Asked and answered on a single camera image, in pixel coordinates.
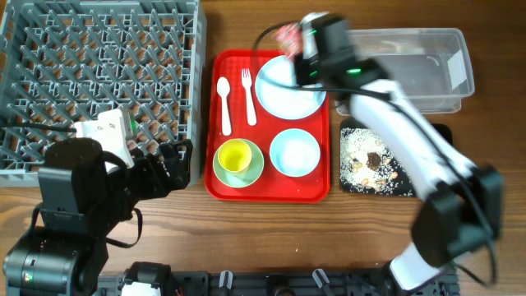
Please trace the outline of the red snack wrapper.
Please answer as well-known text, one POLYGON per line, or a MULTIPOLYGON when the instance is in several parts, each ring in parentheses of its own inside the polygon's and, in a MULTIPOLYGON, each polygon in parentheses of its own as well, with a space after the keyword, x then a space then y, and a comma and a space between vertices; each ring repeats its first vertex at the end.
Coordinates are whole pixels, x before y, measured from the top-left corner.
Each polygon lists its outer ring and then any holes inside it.
POLYGON ((302 52, 302 27, 297 22, 280 26, 274 38, 288 59, 293 60, 302 52))

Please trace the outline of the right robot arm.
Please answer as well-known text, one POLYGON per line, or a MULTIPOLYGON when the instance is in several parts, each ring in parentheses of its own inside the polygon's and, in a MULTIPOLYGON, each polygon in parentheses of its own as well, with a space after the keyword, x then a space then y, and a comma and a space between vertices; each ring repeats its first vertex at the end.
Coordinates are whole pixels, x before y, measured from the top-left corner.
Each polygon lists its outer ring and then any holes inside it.
POLYGON ((310 13, 299 25, 303 48, 294 60, 297 83, 321 83, 326 92, 348 95, 352 116, 385 143, 423 201, 411 227, 412 242, 387 266, 384 293, 409 295, 482 247, 491 264, 485 286, 493 286, 495 242, 501 236, 500 174, 491 166, 478 167, 450 145, 380 62, 359 58, 342 16, 310 13))

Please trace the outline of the light blue small bowl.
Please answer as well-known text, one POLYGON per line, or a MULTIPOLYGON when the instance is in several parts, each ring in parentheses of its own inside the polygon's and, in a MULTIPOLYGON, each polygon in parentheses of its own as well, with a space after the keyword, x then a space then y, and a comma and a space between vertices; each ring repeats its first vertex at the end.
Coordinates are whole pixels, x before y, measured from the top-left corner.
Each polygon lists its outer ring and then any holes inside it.
POLYGON ((270 143, 272 165, 283 175, 300 178, 312 173, 321 159, 321 148, 309 132, 290 128, 283 130, 270 143))

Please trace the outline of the yellow plastic cup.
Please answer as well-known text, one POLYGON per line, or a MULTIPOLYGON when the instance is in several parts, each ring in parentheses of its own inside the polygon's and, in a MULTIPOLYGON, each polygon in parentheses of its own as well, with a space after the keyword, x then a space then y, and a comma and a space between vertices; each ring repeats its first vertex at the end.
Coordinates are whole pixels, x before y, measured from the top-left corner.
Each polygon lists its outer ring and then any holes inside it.
POLYGON ((220 166, 232 174, 243 174, 250 166, 251 147, 243 139, 227 140, 218 149, 220 166))

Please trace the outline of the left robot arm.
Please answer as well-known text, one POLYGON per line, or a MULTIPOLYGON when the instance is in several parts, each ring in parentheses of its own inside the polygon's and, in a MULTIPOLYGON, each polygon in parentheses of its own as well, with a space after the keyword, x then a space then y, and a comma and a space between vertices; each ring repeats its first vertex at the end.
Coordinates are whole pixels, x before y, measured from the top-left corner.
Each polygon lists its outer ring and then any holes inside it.
POLYGON ((133 165, 90 138, 52 145, 38 172, 42 201, 30 227, 6 255, 9 295, 92 295, 108 260, 108 235, 142 218, 136 204, 166 197, 190 182, 190 140, 163 144, 162 156, 135 155, 133 165))

